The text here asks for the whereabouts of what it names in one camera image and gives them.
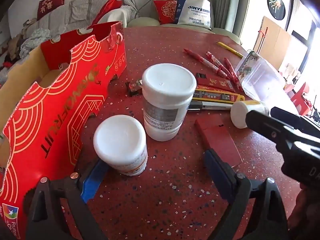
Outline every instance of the marker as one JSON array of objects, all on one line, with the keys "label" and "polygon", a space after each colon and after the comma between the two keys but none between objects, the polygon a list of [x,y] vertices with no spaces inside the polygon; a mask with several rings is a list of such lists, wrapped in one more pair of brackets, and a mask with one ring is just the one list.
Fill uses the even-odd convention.
[{"label": "marker", "polygon": [[189,111],[199,110],[230,110],[232,104],[218,103],[218,102],[204,102],[192,100],[189,106]]}]

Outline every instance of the speckled tabletop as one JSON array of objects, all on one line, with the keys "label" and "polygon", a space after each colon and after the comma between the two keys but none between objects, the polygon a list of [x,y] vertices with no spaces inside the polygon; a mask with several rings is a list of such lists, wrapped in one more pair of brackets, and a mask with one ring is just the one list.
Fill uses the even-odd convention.
[{"label": "speckled tabletop", "polygon": [[[181,28],[125,28],[124,34],[127,68],[119,80],[110,83],[109,97],[99,115],[90,118],[86,124],[79,167],[85,167],[96,156],[92,139],[103,120],[115,114],[127,114],[143,124],[142,96],[128,97],[125,82],[140,79],[146,68],[158,63],[178,64],[193,74],[211,73],[210,69],[186,55],[183,48],[203,55],[209,50],[221,61],[228,57],[234,67],[240,59],[219,47],[216,41],[244,52],[228,37]],[[295,205],[299,184],[282,174],[283,159],[275,144],[249,129],[235,128],[229,112],[215,112],[221,114],[243,158],[243,163],[235,170],[245,173],[250,179],[273,177],[289,215]],[[171,141],[157,142],[147,136],[149,159],[140,176],[131,178],[114,171],[107,173],[88,206],[109,239],[208,238],[227,207],[227,202],[220,198],[204,168],[205,149],[194,127],[198,117],[210,118],[210,114],[213,112],[188,113],[178,135]],[[245,230],[251,205],[247,208],[237,238]],[[72,234],[79,238],[69,212],[66,212],[66,217]]]}]

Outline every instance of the curtain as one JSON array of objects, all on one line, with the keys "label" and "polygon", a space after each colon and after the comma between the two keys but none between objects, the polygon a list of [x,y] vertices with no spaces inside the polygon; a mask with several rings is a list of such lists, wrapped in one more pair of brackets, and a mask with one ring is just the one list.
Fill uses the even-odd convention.
[{"label": "curtain", "polygon": [[230,32],[236,19],[239,0],[211,0],[214,14],[214,27]]}]

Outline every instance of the red box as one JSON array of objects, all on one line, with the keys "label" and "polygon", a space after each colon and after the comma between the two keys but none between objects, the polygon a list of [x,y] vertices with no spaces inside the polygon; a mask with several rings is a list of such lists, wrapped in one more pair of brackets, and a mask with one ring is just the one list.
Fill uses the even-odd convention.
[{"label": "red box", "polygon": [[44,42],[10,71],[0,89],[0,215],[18,239],[25,238],[26,192],[42,177],[73,172],[83,125],[125,67],[123,26],[111,22]]},{"label": "red box", "polygon": [[197,85],[212,87],[219,90],[236,92],[231,81],[214,75],[196,73]]}]

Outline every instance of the small red packet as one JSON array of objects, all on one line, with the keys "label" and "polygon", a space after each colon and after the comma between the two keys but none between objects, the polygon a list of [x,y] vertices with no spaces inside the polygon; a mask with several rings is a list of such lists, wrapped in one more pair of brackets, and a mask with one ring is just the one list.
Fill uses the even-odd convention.
[{"label": "small red packet", "polygon": [[225,78],[221,78],[214,75],[206,75],[202,73],[196,73],[197,85],[212,87],[219,90],[236,92],[231,81]]}]

